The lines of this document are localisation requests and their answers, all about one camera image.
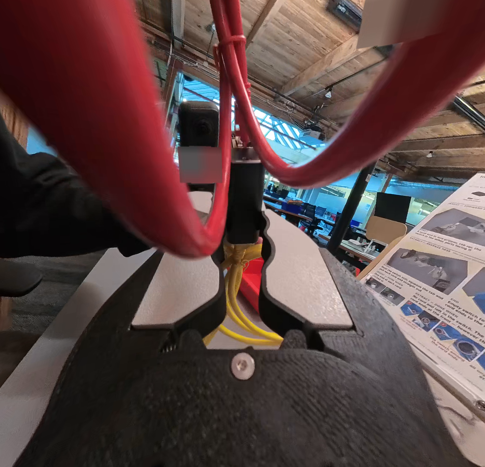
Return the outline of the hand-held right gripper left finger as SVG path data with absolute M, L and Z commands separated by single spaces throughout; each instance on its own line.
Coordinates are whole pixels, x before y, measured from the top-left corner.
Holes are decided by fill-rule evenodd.
M 222 324 L 226 310 L 223 272 L 215 256 L 188 259 L 164 253 L 131 327 L 175 336 L 196 330 L 206 336 Z

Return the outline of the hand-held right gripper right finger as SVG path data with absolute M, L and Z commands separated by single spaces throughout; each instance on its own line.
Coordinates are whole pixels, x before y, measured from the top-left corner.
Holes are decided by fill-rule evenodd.
M 263 210 L 261 285 L 258 311 L 272 331 L 312 337 L 320 331 L 349 331 L 354 323 L 324 256 L 306 234 L 271 210 Z

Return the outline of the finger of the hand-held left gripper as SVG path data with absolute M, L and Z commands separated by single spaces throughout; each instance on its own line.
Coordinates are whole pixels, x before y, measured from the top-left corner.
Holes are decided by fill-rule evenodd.
M 190 191 L 188 192 L 190 205 L 188 208 L 188 224 L 195 226 L 196 221 L 202 226 L 212 224 L 215 221 L 211 217 L 213 194 L 209 191 Z

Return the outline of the black ethernet splitter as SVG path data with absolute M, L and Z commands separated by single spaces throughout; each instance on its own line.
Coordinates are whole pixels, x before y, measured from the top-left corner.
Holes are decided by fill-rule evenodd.
M 262 227 L 265 169 L 254 148 L 231 151 L 226 240 L 232 245 L 254 244 Z

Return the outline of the person's left forearm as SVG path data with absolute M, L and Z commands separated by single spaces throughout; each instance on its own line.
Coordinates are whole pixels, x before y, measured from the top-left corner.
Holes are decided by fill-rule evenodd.
M 59 158 L 28 154 L 1 118 L 1 258 L 149 250 Z

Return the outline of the red plastic bin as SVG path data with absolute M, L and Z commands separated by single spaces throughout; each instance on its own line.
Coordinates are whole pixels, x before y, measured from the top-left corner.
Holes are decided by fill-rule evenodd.
M 263 258 L 255 258 L 243 269 L 239 292 L 249 302 L 253 310 L 259 313 L 259 291 L 261 286 Z

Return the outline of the black steel column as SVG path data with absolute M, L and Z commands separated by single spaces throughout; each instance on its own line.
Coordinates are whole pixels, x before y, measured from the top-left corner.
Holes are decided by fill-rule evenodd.
M 350 222 L 357 210 L 357 207 L 373 174 L 376 164 L 377 161 L 374 161 L 360 171 L 355 181 L 355 184 L 350 192 L 350 195 L 344 205 L 344 208 L 332 229 L 330 240 L 327 243 L 326 249 L 333 256 L 336 256 L 337 250 L 342 243 L 346 232 L 348 231 Z

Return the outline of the plywood chair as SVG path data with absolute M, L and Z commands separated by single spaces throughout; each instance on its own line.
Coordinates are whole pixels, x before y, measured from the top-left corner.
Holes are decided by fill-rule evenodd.
M 407 234 L 404 223 L 372 215 L 366 225 L 366 239 L 388 245 Z

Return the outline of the black monitor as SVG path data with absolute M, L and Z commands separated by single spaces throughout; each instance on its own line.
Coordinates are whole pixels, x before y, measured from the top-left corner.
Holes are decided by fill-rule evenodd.
M 374 216 L 405 224 L 410 203 L 410 196 L 378 192 L 374 206 Z

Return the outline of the printed instruction sheet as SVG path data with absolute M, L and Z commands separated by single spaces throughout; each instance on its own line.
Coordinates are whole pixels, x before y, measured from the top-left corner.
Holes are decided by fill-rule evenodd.
M 359 279 L 428 370 L 484 411 L 484 173 L 383 254 Z

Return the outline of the black ceiling light fixture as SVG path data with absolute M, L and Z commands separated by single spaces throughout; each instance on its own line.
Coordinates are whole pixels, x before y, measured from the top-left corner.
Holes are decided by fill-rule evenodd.
M 362 10 L 350 0 L 329 0 L 327 10 L 349 25 L 360 26 Z

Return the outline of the white document stand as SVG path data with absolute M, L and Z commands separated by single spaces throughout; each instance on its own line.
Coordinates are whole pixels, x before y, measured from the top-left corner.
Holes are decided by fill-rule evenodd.
M 421 362 L 446 427 L 484 466 L 483 249 L 433 233 L 394 240 L 358 280 L 373 291 Z

